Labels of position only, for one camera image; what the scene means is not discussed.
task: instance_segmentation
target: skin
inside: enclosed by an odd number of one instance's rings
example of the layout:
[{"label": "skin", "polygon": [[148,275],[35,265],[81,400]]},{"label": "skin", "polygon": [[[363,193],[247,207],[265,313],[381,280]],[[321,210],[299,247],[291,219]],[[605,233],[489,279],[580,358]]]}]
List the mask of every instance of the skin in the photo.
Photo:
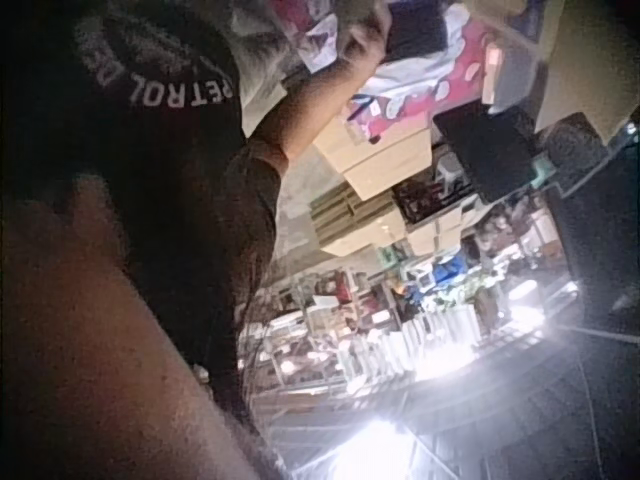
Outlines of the skin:
[{"label": "skin", "polygon": [[[377,6],[343,58],[265,118],[253,140],[277,152],[265,161],[284,173],[308,147],[382,60],[389,24]],[[187,213],[215,234],[207,189],[193,190]],[[78,178],[63,215],[3,205],[3,476],[258,478],[123,273],[101,179]]]}]

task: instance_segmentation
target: man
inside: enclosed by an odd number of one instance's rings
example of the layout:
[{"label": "man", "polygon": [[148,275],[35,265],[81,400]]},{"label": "man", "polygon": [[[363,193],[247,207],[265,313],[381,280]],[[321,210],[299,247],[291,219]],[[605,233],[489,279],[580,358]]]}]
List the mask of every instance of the man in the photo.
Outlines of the man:
[{"label": "man", "polygon": [[384,57],[388,10],[246,140],[223,39],[173,2],[124,3],[21,5],[9,31],[3,467],[271,478],[221,413],[251,428],[233,309],[269,263],[282,175]]}]

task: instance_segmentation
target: person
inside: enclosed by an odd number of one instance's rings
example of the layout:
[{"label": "person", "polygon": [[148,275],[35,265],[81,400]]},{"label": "person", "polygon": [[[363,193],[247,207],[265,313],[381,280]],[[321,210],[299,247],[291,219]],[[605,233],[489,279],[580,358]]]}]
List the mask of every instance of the person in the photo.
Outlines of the person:
[{"label": "person", "polygon": [[234,307],[270,261],[288,166],[383,59],[387,7],[248,139],[230,49],[187,2],[16,8],[3,68],[4,473],[277,478],[246,447]]}]

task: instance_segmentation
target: hand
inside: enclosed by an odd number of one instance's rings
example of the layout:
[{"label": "hand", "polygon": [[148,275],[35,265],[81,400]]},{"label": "hand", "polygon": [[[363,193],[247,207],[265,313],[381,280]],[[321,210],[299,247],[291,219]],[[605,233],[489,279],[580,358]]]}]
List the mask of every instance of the hand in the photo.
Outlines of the hand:
[{"label": "hand", "polygon": [[389,28],[391,12],[382,0],[376,0],[373,12],[364,21],[349,28],[351,38],[342,52],[341,60],[363,83],[375,73],[386,55]]}]

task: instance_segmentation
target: black t-shirt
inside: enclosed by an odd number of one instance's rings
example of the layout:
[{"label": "black t-shirt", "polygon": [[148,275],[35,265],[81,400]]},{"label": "black t-shirt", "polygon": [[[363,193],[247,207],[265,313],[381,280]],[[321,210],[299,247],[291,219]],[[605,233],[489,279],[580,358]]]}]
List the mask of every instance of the black t-shirt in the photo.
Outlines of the black t-shirt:
[{"label": "black t-shirt", "polygon": [[[103,176],[126,232],[130,278],[185,359],[210,371],[217,403],[248,419],[234,299],[255,292],[270,261],[280,177],[243,150],[228,46],[190,12],[160,2],[66,10],[12,41],[4,194],[64,210],[77,174]],[[184,200],[194,162],[214,197],[215,238],[199,235]]]}]

